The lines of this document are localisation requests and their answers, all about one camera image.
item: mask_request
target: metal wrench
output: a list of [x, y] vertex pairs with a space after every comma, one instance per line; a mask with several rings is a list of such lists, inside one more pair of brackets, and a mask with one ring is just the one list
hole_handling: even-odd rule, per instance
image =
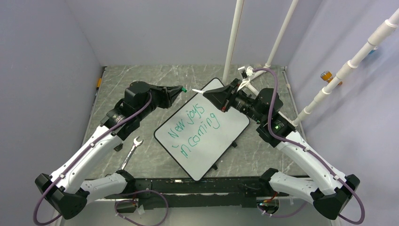
[[130, 149], [128, 155], [126, 156], [125, 160], [123, 161], [122, 165], [119, 167], [118, 170], [120, 170], [120, 169], [124, 170], [125, 169], [126, 165], [128, 164], [128, 162], [129, 162], [130, 158], [132, 157], [133, 153], [135, 152], [136, 148], [143, 143], [144, 140], [138, 141], [139, 138], [140, 137], [136, 137], [133, 140], [133, 146]]

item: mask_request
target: gray wall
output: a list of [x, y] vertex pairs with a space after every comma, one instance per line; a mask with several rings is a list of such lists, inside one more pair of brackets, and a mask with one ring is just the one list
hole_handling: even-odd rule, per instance
[[[319, 75], [337, 72], [397, 8], [397, 0], [322, 3], [288, 65], [299, 109], [325, 86]], [[310, 144], [325, 159], [360, 178], [364, 225], [399, 225], [398, 59], [396, 31], [303, 122]], [[355, 220], [359, 213], [355, 199], [343, 211]]]
[[[102, 65], [224, 64], [234, 0], [67, 0]], [[301, 0], [274, 64], [287, 65], [321, 0]], [[234, 64], [266, 63], [291, 0], [245, 1]]]
[[34, 180], [80, 147], [99, 76], [65, 1], [0, 1], [0, 225], [33, 225]]

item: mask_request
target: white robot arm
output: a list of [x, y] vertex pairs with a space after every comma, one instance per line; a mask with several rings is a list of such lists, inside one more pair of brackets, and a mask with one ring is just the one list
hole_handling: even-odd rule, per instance
[[[259, 136], [294, 160], [312, 179], [302, 180], [270, 168], [259, 178], [263, 190], [269, 193], [283, 192], [301, 198], [311, 203], [323, 216], [336, 219], [352, 195], [359, 201], [354, 192], [360, 184], [359, 179], [355, 175], [345, 175], [337, 170], [310, 147], [291, 122], [279, 112], [283, 103], [277, 94], [275, 72], [264, 68], [255, 69], [254, 72], [256, 70], [271, 72], [275, 86], [273, 89], [262, 89], [255, 99], [240, 90], [241, 81], [238, 79], [222, 88], [208, 90], [202, 95], [222, 112], [233, 107], [256, 121], [259, 124], [256, 129]], [[362, 221], [364, 210], [361, 202], [359, 203]]]
[[187, 90], [182, 86], [160, 87], [142, 81], [131, 83], [125, 90], [125, 98], [107, 113], [93, 136], [79, 151], [51, 175], [40, 174], [36, 178], [35, 184], [42, 197], [35, 207], [34, 223], [47, 225], [56, 219], [46, 223], [37, 221], [37, 212], [43, 199], [60, 213], [59, 216], [71, 219], [94, 200], [135, 191], [135, 178], [123, 169], [125, 162], [110, 176], [96, 180], [85, 179], [109, 151], [121, 149], [123, 141], [140, 126], [142, 119], [157, 107], [171, 107], [182, 91]]

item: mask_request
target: gray table surface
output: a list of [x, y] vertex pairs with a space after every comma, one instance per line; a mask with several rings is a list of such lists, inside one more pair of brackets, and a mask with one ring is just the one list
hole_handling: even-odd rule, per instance
[[[240, 78], [237, 68], [241, 65], [231, 65], [228, 83], [234, 78]], [[125, 88], [134, 81], [145, 81], [160, 86], [182, 85], [188, 90], [201, 89], [212, 78], [222, 78], [223, 65], [118, 65], [108, 66], [103, 74], [102, 85], [97, 94], [92, 117], [86, 132], [85, 141], [94, 133], [100, 120], [111, 110], [118, 100], [123, 98]], [[280, 66], [272, 66], [279, 77], [279, 96], [284, 106], [281, 112], [294, 119], [295, 112], [286, 81]], [[273, 87], [273, 77], [267, 73], [252, 83], [258, 90]], [[176, 112], [195, 93], [181, 93], [169, 109], [156, 109], [149, 114], [141, 126], [124, 142], [119, 152], [110, 151], [99, 162], [88, 176], [89, 179], [101, 178], [112, 174], [125, 159], [133, 144], [133, 139], [140, 136], [144, 139], [130, 162], [125, 168], [136, 178], [188, 178], [184, 170], [173, 160], [165, 149], [155, 140], [154, 130], [167, 118]], [[290, 158], [264, 142], [256, 132], [257, 125], [253, 121], [238, 137], [236, 148], [230, 147], [218, 160], [217, 170], [211, 169], [205, 177], [241, 177], [260, 176], [268, 168], [276, 168], [288, 175], [305, 175]]]

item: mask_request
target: white pvc pipe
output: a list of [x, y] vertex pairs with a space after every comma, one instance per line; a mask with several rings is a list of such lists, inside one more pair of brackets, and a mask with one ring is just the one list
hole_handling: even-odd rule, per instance
[[267, 59], [267, 63], [266, 63], [266, 66], [265, 66], [266, 68], [270, 68], [270, 66], [271, 66], [271, 61], [273, 60], [274, 55], [277, 52], [277, 48], [280, 45], [281, 39], [283, 38], [284, 32], [286, 31], [288, 23], [291, 20], [292, 14], [294, 13], [294, 10], [295, 10], [295, 7], [296, 7], [297, 3], [298, 3], [298, 0], [293, 0], [291, 2], [291, 6], [288, 9], [286, 18], [284, 19], [283, 25], [281, 26], [280, 32], [279, 32], [279, 34], [277, 36], [277, 39], [274, 42], [273, 48], [271, 49], [271, 53], [269, 55], [269, 58]]
[[299, 123], [306, 119], [312, 111], [328, 96], [332, 90], [348, 76], [355, 68], [358, 67], [359, 63], [378, 46], [386, 37], [390, 36], [392, 32], [398, 27], [399, 24], [399, 9], [388, 19], [385, 20], [368, 38], [367, 43], [357, 52], [357, 54], [348, 60], [341, 69], [336, 73], [336, 76], [331, 80], [329, 84], [323, 87], [320, 92], [315, 96], [313, 101], [306, 106], [298, 117], [293, 121], [294, 126], [298, 126]]
[[[283, 21], [283, 25], [282, 25], [281, 28], [280, 28], [279, 34], [277, 35], [277, 39], [276, 39], [276, 41], [274, 42], [273, 48], [271, 49], [271, 53], [270, 53], [270, 55], [269, 55], [269, 58], [267, 59], [266, 64], [264, 65], [264, 68], [270, 68], [270, 67], [271, 67], [271, 61], [273, 60], [274, 55], [275, 55], [276, 52], [277, 52], [277, 48], [278, 48], [279, 45], [280, 45], [281, 39], [283, 38], [284, 32], [285, 32], [286, 29], [287, 29], [288, 23], [289, 23], [289, 21], [291, 20], [292, 14], [294, 13], [294, 10], [295, 10], [297, 4], [298, 4], [298, 0], [293, 0], [293, 1], [291, 2], [291, 6], [290, 6], [289, 9], [288, 9], [286, 18], [285, 18], [284, 21]], [[263, 74], [263, 73], [265, 73], [265, 71], [258, 71], [258, 72], [255, 72], [255, 74], [252, 75], [251, 80], [257, 78], [259, 75], [261, 75], [261, 74]]]
[[233, 57], [233, 51], [236, 43], [237, 31], [238, 31], [239, 21], [241, 19], [243, 6], [244, 6], [244, 0], [237, 0], [236, 9], [234, 11], [233, 25], [231, 27], [231, 32], [230, 32], [229, 47], [227, 49], [226, 63], [224, 64], [224, 71], [222, 78], [223, 84], [227, 83], [227, 77], [229, 76], [231, 58]]

